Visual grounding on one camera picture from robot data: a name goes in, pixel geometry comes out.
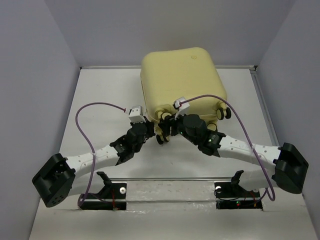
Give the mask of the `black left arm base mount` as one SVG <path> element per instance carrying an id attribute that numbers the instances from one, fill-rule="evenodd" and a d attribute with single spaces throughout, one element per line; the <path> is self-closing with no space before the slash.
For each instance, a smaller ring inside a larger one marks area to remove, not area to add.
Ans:
<path id="1" fill-rule="evenodd" d="M 80 195 L 78 206 L 81 210 L 125 211 L 127 209 L 127 182 L 112 181 L 103 171 L 96 173 L 103 181 L 98 193 Z"/>

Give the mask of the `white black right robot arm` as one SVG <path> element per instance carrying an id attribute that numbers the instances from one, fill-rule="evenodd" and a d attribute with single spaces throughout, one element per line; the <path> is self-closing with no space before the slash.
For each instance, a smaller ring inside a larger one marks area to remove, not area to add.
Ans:
<path id="1" fill-rule="evenodd" d="M 165 137 L 181 135 L 205 155 L 230 158 L 260 168 L 238 170 L 231 178 L 230 190 L 235 196 L 261 188 L 278 187 L 291 194 L 301 194 L 309 163 L 290 143 L 282 146 L 251 144 L 207 128 L 196 114 L 166 116 L 158 124 Z"/>

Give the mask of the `yellow hard-shell suitcase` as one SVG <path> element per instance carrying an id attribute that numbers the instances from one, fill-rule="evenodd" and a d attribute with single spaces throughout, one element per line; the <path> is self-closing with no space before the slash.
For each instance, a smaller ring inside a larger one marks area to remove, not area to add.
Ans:
<path id="1" fill-rule="evenodd" d="M 140 81 L 160 145 L 169 141 L 169 136 L 162 135 L 160 120 L 177 113 L 173 103 L 181 97 L 191 100 L 188 114 L 199 115 L 210 130 L 217 130 L 219 120 L 232 116 L 225 104 L 227 91 L 210 54 L 201 47 L 148 53 L 141 62 Z"/>

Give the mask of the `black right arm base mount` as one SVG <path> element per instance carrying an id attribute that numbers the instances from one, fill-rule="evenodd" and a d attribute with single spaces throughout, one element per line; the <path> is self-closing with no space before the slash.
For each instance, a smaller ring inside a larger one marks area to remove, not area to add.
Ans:
<path id="1" fill-rule="evenodd" d="M 239 185 L 243 173 L 243 170 L 239 170 L 230 181 L 214 183 L 213 193 L 218 210 L 263 209 L 259 191 L 247 191 Z"/>

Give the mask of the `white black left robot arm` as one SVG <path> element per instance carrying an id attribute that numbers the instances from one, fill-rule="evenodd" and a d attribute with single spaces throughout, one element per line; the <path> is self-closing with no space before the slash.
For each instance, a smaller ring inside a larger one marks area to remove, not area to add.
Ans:
<path id="1" fill-rule="evenodd" d="M 32 184 L 45 206 L 52 208 L 64 201 L 76 179 L 132 159 L 155 135 L 154 126 L 151 121 L 132 123 L 125 135 L 94 153 L 68 157 L 60 153 L 52 155 L 32 178 Z"/>

